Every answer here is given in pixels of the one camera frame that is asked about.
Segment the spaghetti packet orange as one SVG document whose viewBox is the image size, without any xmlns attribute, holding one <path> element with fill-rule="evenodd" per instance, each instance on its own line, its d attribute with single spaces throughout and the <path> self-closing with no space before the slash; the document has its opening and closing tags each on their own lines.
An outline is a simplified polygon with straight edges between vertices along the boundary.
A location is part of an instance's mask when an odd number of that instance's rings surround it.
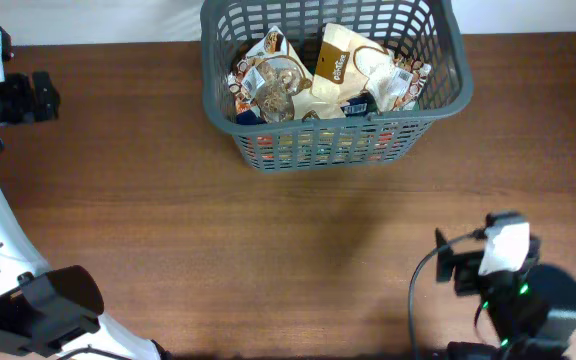
<svg viewBox="0 0 576 360">
<path fill-rule="evenodd" d="M 372 130 L 358 137 L 349 132 L 336 135 L 330 131 L 323 131 L 318 137 L 313 132 L 279 135 L 276 139 L 265 135 L 244 138 L 243 144 L 247 155 L 252 156 L 257 146 L 265 164 L 278 160 L 280 167 L 293 161 L 298 166 L 380 161 L 392 158 L 403 147 L 402 142 L 394 140 L 392 132 L 377 135 Z"/>
</svg>

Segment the cream cookie bag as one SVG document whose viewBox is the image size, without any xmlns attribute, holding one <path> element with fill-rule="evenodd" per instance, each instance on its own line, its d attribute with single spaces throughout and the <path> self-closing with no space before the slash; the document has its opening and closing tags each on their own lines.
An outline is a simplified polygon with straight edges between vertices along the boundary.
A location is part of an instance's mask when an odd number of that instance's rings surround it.
<svg viewBox="0 0 576 360">
<path fill-rule="evenodd" d="M 345 116 L 339 105 L 312 94 L 313 75 L 277 26 L 235 64 L 227 83 L 240 125 Z"/>
<path fill-rule="evenodd" d="M 380 113 L 410 110 L 431 72 L 428 63 L 397 55 L 342 25 L 329 23 L 324 28 L 311 93 L 337 104 L 368 93 Z"/>
</svg>

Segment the tissue multipack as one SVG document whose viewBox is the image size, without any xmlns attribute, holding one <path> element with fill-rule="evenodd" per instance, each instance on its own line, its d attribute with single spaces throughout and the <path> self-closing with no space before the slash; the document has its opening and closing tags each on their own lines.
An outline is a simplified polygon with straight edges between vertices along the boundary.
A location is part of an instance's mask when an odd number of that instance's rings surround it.
<svg viewBox="0 0 576 360">
<path fill-rule="evenodd" d="M 235 104 L 237 108 L 236 123 L 238 125 L 261 125 L 267 123 L 256 105 L 245 104 L 239 99 L 235 101 Z M 343 102 L 339 109 L 345 117 L 360 117 L 376 112 L 377 106 L 374 98 L 369 93 L 363 93 L 358 97 Z"/>
</svg>

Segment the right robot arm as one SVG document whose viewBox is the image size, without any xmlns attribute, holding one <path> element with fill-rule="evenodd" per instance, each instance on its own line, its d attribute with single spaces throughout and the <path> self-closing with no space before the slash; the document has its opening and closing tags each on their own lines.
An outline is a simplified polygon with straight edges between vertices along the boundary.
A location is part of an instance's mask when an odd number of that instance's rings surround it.
<svg viewBox="0 0 576 360">
<path fill-rule="evenodd" d="M 451 342 L 445 358 L 467 359 L 564 359 L 576 330 L 576 279 L 560 267 L 540 261 L 541 241 L 531 235 L 524 264 L 516 272 L 480 275 L 484 252 L 456 254 L 440 230 L 435 231 L 436 280 L 454 282 L 459 297 L 478 296 L 473 319 L 487 313 L 499 339 L 483 342 Z"/>
</svg>

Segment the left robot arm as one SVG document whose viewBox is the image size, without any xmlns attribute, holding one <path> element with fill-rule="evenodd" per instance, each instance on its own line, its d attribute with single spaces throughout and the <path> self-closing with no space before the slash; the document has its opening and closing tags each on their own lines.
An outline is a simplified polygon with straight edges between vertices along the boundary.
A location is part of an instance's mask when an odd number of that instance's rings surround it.
<svg viewBox="0 0 576 360">
<path fill-rule="evenodd" d="M 14 56 L 0 26 L 0 127 L 58 118 L 48 73 L 7 73 Z M 54 269 L 28 239 L 0 188 L 0 353 L 59 359 L 169 359 L 106 314 L 101 292 L 80 265 Z"/>
</svg>

